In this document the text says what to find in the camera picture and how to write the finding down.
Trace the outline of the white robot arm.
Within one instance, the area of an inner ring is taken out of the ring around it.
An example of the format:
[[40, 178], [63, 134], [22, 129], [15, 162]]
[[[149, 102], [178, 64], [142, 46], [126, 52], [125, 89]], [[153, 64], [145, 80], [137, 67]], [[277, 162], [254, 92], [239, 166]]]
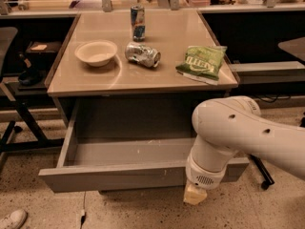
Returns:
[[305, 128], [263, 118], [257, 103], [247, 96], [200, 103], [193, 111], [192, 124], [196, 138], [186, 162], [186, 203], [202, 202], [220, 184], [229, 161], [240, 151], [305, 179]]

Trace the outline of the white gripper with grille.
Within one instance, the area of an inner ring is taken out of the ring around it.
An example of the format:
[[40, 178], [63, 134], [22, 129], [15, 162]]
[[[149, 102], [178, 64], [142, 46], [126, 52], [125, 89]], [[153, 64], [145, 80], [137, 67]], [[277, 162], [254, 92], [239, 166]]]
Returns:
[[197, 205], [207, 198], [207, 191], [216, 188], [223, 177], [226, 169], [219, 172], [210, 172], [195, 163], [191, 156], [188, 156], [186, 163], [186, 185], [183, 201], [191, 205]]

